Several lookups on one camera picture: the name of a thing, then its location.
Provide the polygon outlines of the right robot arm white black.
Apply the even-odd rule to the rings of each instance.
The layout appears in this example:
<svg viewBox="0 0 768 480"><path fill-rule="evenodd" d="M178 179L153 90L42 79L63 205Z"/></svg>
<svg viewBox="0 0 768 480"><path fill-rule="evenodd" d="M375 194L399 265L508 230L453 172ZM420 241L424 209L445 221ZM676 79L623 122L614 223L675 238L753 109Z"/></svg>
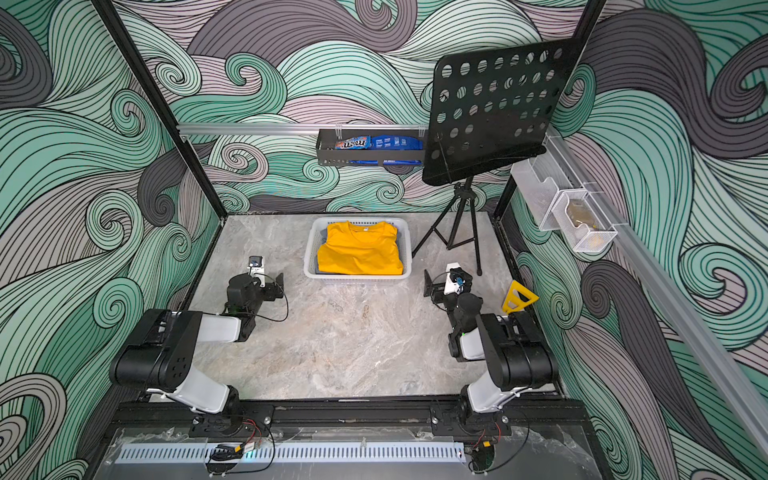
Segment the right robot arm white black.
<svg viewBox="0 0 768 480"><path fill-rule="evenodd" d="M485 365L484 373L462 388L465 417L501 412L510 401L559 378L557 360L532 317L525 311L485 312L472 285L473 276L458 265L435 277L424 273L423 296L446 313L451 325L451 356Z"/></svg>

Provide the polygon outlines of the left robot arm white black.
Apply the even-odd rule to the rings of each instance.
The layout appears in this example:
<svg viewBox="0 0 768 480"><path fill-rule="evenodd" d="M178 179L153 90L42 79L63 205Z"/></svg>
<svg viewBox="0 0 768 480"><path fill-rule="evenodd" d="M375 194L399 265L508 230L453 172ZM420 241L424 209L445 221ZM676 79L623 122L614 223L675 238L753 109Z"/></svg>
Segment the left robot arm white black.
<svg viewBox="0 0 768 480"><path fill-rule="evenodd" d="M149 309L113 358L109 378L117 386L163 395L194 412L243 421L237 389L193 365L203 343L244 343L253 333L261 306L285 299L284 275L238 274L226 289L221 314Z"/></svg>

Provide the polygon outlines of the white plastic basket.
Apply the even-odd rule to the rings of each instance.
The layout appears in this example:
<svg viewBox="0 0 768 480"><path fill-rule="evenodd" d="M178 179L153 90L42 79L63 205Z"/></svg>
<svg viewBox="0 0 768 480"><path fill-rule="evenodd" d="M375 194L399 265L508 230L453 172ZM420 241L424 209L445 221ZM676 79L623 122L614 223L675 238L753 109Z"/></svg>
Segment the white plastic basket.
<svg viewBox="0 0 768 480"><path fill-rule="evenodd" d="M304 274L328 282L397 282L411 274L410 249L402 218L321 217L310 230Z"/></svg>

